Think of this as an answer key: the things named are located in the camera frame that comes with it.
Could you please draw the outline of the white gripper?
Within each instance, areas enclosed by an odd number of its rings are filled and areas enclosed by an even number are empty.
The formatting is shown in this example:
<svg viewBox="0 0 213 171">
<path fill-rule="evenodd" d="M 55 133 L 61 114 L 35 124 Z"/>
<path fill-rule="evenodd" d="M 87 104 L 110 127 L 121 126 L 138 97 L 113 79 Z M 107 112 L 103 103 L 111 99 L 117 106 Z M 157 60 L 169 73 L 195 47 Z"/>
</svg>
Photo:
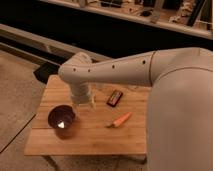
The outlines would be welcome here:
<svg viewBox="0 0 213 171">
<path fill-rule="evenodd" d="M 71 99 L 74 102 L 72 104 L 73 111 L 77 111 L 79 104 L 88 103 L 91 108 L 95 108 L 95 102 L 93 101 L 93 94 L 91 87 L 88 83 L 71 84 Z"/>
</svg>

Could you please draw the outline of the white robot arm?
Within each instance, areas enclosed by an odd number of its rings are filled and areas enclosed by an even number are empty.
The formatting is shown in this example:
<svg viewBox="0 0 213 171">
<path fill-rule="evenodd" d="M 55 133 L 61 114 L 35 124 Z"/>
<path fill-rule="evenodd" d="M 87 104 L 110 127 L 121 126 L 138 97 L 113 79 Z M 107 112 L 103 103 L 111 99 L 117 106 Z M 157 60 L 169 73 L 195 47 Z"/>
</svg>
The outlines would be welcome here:
<svg viewBox="0 0 213 171">
<path fill-rule="evenodd" d="M 157 50 L 98 63 L 79 52 L 58 74 L 75 104 L 89 102 L 90 82 L 149 87 L 148 171 L 213 171 L 213 51 Z"/>
</svg>

